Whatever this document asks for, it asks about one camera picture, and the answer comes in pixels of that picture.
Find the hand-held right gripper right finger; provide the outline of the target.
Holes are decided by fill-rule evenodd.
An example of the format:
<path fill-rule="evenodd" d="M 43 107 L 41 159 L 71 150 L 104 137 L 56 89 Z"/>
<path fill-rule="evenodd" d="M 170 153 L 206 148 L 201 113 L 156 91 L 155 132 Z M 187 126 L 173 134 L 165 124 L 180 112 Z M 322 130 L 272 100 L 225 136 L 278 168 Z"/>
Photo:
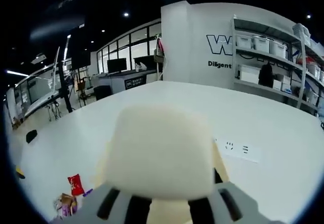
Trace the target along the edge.
<path fill-rule="evenodd" d="M 259 212 L 257 202 L 214 170 L 213 192 L 188 201 L 193 223 L 276 223 Z"/>

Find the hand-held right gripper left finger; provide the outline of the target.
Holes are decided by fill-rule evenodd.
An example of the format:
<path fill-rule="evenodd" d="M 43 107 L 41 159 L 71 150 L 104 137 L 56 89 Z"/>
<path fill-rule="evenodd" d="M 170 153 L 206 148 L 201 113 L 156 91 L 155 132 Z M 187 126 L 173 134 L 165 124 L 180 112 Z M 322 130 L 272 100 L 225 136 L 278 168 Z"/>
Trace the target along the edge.
<path fill-rule="evenodd" d="M 83 199 L 75 214 L 50 223 L 147 223 L 152 200 L 131 195 L 107 184 Z"/>

